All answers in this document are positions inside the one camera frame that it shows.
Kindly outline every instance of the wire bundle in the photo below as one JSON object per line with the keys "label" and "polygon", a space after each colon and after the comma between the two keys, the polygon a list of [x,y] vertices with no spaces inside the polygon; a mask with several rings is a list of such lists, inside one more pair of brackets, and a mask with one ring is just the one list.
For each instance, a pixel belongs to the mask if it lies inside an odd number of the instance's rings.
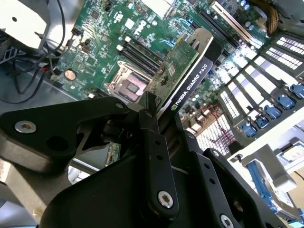
{"label": "wire bundle", "polygon": [[263,0],[250,0],[250,2],[259,7],[267,15],[267,35],[269,37],[274,35],[279,25],[279,12],[271,4],[264,2]]}
{"label": "wire bundle", "polygon": [[[6,100],[3,100],[2,98],[0,98],[0,101],[2,102],[5,102],[7,104],[21,104],[21,103],[24,103],[24,102],[27,102],[28,100],[32,99],[33,97],[35,97],[35,95],[37,94],[37,92],[39,91],[44,79],[45,79],[45,76],[46,76],[46,73],[48,70],[50,70],[51,72],[53,72],[54,68],[53,68],[53,59],[58,59],[60,58],[62,55],[64,55],[66,52],[69,51],[69,49],[71,48],[72,46],[72,41],[69,43],[68,45],[68,49],[63,52],[60,56],[55,56],[55,57],[52,57],[50,55],[56,53],[62,46],[63,42],[64,42],[64,39],[65,39],[65,36],[66,36],[66,20],[65,20],[65,16],[64,16],[64,13],[63,13],[63,9],[62,9],[62,5],[61,5],[61,2],[60,0],[57,0],[57,3],[58,3],[58,6],[59,6],[59,9],[60,9],[60,13],[61,13],[61,19],[62,19],[62,30],[63,30],[63,33],[62,33],[62,39],[59,43],[59,45],[53,49],[53,50],[50,50],[50,48],[48,47],[48,44],[45,43],[46,45],[46,48],[47,48],[47,52],[42,55],[42,56],[27,56],[27,55],[24,55],[24,56],[17,56],[14,60],[13,60],[13,72],[10,74],[13,76],[14,78],[14,86],[17,90],[17,92],[21,95],[25,94],[29,88],[33,85],[39,71],[43,71],[40,79],[39,79],[39,82],[34,90],[34,92],[32,93],[32,95],[30,97],[28,97],[27,99],[25,100],[22,100],[22,101],[18,101],[18,102],[10,102],[10,101],[6,101]],[[16,61],[21,61],[21,62],[28,62],[30,64],[33,64],[31,67],[29,67],[28,69],[25,69],[25,70],[21,70],[21,71],[17,71],[16,70]],[[46,66],[40,68],[39,67],[39,64],[41,63],[47,63]],[[29,81],[29,83],[26,85],[26,87],[21,90],[20,89],[20,86],[19,86],[19,83],[18,83],[18,76],[23,74],[23,73],[28,73],[28,72],[31,72],[35,70],[31,80]]]}

